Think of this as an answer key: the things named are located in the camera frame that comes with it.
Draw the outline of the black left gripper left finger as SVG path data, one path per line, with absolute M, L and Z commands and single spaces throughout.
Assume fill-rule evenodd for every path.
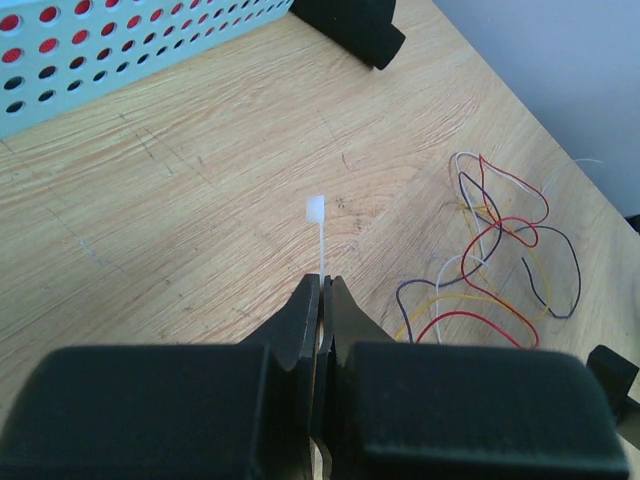
M 5 479 L 309 479 L 320 279 L 236 344 L 44 357 L 1 433 Z

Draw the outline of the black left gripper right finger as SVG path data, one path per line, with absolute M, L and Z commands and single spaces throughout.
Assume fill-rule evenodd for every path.
M 554 351 L 399 343 L 329 289 L 335 479 L 625 479 L 606 396 Z

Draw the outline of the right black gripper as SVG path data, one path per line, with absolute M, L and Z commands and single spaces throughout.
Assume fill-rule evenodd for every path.
M 590 352 L 587 367 L 606 394 L 618 433 L 625 440 L 638 440 L 639 402 L 630 396 L 630 389 L 639 367 L 605 345 Z

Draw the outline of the white zip tie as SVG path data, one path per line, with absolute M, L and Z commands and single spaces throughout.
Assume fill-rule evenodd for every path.
M 320 347 L 325 337 L 323 294 L 324 281 L 326 276 L 326 206 L 324 195 L 311 195 L 306 199 L 305 221 L 309 227 L 309 232 L 313 233 L 314 238 L 314 240 L 311 242 L 310 260 L 308 261 L 308 272 L 316 274 L 319 281 L 320 303 L 316 326 L 316 346 Z

